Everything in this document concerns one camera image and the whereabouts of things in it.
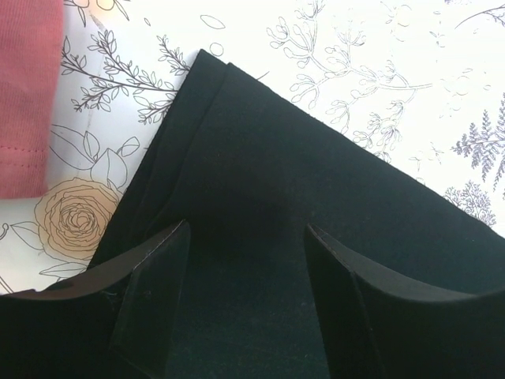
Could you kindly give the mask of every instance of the rose illustration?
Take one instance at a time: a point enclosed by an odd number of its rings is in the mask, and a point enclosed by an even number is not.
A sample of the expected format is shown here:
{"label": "rose illustration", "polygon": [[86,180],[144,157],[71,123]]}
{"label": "rose illustration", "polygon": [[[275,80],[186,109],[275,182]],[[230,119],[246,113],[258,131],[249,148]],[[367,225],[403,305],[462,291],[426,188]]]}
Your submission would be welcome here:
{"label": "rose illustration", "polygon": [[35,208],[44,251],[63,261],[88,261],[119,203],[102,183],[74,178],[49,190]]}

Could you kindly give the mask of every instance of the white surface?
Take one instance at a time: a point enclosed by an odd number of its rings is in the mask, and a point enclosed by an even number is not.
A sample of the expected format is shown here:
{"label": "white surface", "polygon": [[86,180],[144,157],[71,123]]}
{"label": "white surface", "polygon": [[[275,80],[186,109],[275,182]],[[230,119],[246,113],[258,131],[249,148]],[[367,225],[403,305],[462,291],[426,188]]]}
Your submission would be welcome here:
{"label": "white surface", "polygon": [[[505,235],[502,1],[66,0],[57,187],[0,202],[0,293],[85,269],[200,48]],[[471,123],[476,159],[454,150]]]}

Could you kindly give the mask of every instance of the folded black fabric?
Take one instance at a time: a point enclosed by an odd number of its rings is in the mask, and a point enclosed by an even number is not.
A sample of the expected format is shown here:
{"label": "folded black fabric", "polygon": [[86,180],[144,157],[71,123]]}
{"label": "folded black fabric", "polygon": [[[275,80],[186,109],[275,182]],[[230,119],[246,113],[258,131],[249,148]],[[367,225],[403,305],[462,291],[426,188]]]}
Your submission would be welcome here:
{"label": "folded black fabric", "polygon": [[[491,229],[203,51],[92,265],[179,219],[193,233],[181,330],[186,342],[200,339],[200,374],[223,360],[220,343],[228,358],[212,369],[217,377],[239,367],[248,373],[240,377],[259,377],[258,365],[277,377],[326,375],[307,223],[431,285],[473,293],[505,284],[505,240]],[[267,362],[255,365],[250,349]]]}

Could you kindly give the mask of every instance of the pink cloth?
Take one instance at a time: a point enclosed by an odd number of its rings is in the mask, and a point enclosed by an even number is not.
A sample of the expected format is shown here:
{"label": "pink cloth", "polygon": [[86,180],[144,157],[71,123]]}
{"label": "pink cloth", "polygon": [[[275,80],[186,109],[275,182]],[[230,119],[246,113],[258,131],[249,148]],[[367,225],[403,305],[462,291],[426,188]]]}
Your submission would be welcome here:
{"label": "pink cloth", "polygon": [[63,0],[0,0],[0,198],[46,190],[62,25]]}

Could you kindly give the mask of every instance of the fern illustration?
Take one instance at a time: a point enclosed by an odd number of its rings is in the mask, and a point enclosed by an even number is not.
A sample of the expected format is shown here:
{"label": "fern illustration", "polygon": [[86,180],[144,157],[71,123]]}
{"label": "fern illustration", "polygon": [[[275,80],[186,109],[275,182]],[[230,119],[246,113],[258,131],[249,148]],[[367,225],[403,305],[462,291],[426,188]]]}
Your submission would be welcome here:
{"label": "fern illustration", "polygon": [[469,133],[463,134],[460,141],[452,148],[458,155],[472,158],[472,168],[481,167],[482,180],[485,182],[488,174],[498,163],[493,189],[496,190],[499,181],[505,173],[505,93],[501,100],[498,121],[493,128],[486,110],[482,115],[481,127],[471,123]]}
{"label": "fern illustration", "polygon": [[488,194],[471,180],[465,184],[463,189],[449,187],[443,197],[489,227],[496,224],[496,216],[492,212]]}

